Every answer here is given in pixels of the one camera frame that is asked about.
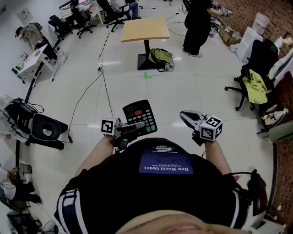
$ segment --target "sneaker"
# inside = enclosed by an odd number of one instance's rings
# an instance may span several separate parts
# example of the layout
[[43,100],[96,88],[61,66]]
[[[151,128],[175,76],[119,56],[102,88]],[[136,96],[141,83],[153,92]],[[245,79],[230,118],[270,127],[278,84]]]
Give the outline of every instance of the sneaker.
[[188,52],[188,55],[189,55],[189,56],[192,56],[192,57],[198,57],[198,58],[201,58],[201,57],[203,56],[201,52],[198,52],[197,55],[195,55],[195,54],[191,54],[191,53]]

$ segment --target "wooden table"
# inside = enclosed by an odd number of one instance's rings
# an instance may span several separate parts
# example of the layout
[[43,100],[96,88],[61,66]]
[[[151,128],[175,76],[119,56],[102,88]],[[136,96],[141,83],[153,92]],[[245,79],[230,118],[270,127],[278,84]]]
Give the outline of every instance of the wooden table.
[[149,40],[169,38],[170,34],[165,19],[140,19],[125,22],[121,42],[144,41],[146,53],[138,55],[137,69],[146,70],[156,69],[148,61],[148,55],[150,53]]

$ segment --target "hand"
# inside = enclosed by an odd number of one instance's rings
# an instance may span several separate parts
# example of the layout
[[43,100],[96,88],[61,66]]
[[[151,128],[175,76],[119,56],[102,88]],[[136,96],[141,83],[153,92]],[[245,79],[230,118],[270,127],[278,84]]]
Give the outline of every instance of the hand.
[[116,147],[115,139],[111,135],[105,135],[104,139],[107,139],[109,143],[113,146]]

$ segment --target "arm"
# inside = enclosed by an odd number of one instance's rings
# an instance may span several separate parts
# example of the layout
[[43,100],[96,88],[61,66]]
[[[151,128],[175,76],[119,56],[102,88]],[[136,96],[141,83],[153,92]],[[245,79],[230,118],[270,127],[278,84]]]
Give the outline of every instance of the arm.
[[36,30],[36,34],[38,36],[39,41],[42,41],[43,40],[43,37],[42,37],[42,34],[40,33],[39,30]]
[[207,12],[210,14],[210,15],[214,15],[214,16],[224,16],[225,14],[220,12],[220,11],[217,11],[213,8],[210,8],[210,9],[207,9]]
[[78,176],[83,169],[91,169],[92,167],[99,165],[107,157],[113,154],[114,149],[114,139],[112,136],[104,136],[95,148],[92,150],[90,155],[84,160],[82,165],[77,169],[75,176]]
[[224,175],[228,173],[232,173],[231,168],[221,150],[221,147],[218,141],[206,141],[206,160],[213,163],[219,171]]

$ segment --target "water bottle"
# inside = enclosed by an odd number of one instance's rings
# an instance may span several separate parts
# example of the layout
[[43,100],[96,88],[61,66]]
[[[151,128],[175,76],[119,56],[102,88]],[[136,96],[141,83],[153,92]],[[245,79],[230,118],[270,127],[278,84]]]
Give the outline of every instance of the water bottle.
[[169,68],[170,68],[169,64],[166,63],[166,65],[165,65],[165,71],[169,71]]
[[169,64],[169,71],[174,71],[175,63],[171,62]]

